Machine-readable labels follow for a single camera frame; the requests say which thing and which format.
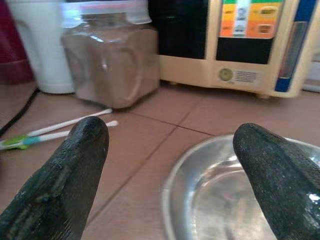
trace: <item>red object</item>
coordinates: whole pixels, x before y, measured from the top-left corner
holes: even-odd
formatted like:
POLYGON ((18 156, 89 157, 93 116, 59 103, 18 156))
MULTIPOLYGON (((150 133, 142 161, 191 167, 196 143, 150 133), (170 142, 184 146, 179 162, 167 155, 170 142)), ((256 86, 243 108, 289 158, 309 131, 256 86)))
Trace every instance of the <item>red object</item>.
POLYGON ((0 84, 22 84, 34 80, 15 22, 4 0, 0 0, 0 84))

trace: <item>beige appliance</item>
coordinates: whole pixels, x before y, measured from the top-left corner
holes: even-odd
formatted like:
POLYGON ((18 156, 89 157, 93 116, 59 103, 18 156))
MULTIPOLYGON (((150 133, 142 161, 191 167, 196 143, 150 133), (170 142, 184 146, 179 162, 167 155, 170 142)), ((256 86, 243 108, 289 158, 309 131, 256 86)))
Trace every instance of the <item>beige appliance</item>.
POLYGON ((149 0, 162 80, 299 94, 320 31, 320 0, 149 0))

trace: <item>dark green object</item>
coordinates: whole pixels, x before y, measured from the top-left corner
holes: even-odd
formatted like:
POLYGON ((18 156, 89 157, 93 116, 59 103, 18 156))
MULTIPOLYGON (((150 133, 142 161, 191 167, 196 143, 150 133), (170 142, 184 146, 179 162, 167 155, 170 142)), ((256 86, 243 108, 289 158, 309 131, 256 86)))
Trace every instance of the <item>dark green object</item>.
POLYGON ((98 117, 74 126, 0 215, 0 239, 80 240, 108 147, 108 128, 98 117))
POLYGON ((320 240, 320 168, 294 143, 243 124, 233 148, 278 240, 320 240))

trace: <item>metal bowl rim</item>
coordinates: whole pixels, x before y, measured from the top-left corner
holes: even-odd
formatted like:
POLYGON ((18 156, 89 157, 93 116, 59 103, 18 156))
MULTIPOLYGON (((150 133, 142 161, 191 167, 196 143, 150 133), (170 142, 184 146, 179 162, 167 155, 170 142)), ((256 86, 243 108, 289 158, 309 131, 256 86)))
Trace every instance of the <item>metal bowl rim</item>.
MULTIPOLYGON (((210 137, 204 141, 201 141, 200 143, 194 145, 187 151, 185 151, 179 158, 174 167, 172 168, 171 172, 169 173, 169 176, 167 177, 167 180, 165 181, 165 184, 162 187, 162 193, 161 193, 161 212, 162 212, 162 220, 164 223, 164 228, 166 231, 166 236, 169 240, 177 240, 175 236, 175 232, 173 229, 173 225, 171 222, 170 218, 170 204, 169 204, 169 199, 170 199, 170 192, 172 189, 172 184, 175 180, 175 177, 177 175, 177 172, 179 171, 180 167, 182 164, 185 162, 185 160, 194 152, 196 152, 199 148, 202 148, 205 145, 217 142, 217 141, 223 141, 223 140, 228 140, 228 139, 233 139, 234 135, 233 134, 228 134, 228 135, 222 135, 222 136, 214 136, 210 137)), ((285 139, 289 140, 290 142, 307 146, 309 148, 313 149, 318 149, 320 151, 319 146, 312 145, 310 143, 306 143, 303 141, 291 139, 288 137, 285 137, 285 139)))

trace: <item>tiled floor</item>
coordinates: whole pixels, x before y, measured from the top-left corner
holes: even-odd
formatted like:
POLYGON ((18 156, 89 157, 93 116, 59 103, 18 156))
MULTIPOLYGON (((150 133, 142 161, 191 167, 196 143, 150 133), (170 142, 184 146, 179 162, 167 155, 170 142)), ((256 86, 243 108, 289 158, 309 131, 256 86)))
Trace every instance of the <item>tiled floor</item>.
MULTIPOLYGON (((34 87, 0 86, 0 127, 22 107, 34 87)), ((40 93, 4 138, 100 109, 73 95, 40 93)), ((261 100, 237 91, 165 85, 135 106, 102 119, 118 120, 120 125, 110 129, 109 153, 84 240, 166 239, 160 201, 171 168, 191 146, 233 133, 242 123, 255 122, 320 146, 320 94, 310 92, 294 99, 261 100)), ((0 152, 0 212, 62 141, 0 152)))

